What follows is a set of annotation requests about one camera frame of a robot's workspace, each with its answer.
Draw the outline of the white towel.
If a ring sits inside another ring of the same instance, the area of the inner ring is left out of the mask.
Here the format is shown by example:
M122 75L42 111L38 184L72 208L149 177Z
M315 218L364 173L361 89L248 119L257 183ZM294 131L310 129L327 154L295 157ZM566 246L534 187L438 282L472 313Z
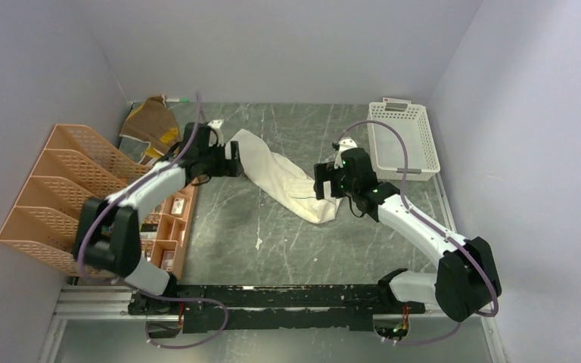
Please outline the white towel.
M275 153L260 137L246 129L232 138L240 148L244 174L272 199L296 216L312 224L335 220L340 201L319 200L313 190L315 180L287 157Z

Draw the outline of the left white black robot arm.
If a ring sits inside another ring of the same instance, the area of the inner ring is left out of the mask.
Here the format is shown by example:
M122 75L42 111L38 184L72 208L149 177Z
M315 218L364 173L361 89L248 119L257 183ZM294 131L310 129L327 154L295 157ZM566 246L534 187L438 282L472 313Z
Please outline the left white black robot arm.
M140 224L159 203L200 177L238 177L237 141L225 142L220 127L188 123L177 141L152 168L133 183L105 198L90 197L82 205L72 254L83 278L88 267L107 271L149 296L162 315L179 304L176 277L143 257Z

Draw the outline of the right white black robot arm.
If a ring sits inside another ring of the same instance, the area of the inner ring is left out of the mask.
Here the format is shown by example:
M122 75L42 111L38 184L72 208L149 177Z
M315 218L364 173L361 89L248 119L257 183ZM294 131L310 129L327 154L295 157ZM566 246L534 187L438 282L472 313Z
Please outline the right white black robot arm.
M434 273L402 268L385 275L378 283L377 298L385 312L398 312L406 303L423 303L440 307L457 322L474 314L498 313L502 286L486 240L467 239L444 228L411 203L402 189L379 181L370 156L360 147L341 152L336 162L316 164L314 173L317 199L347 198L362 216L392 228L434 264Z

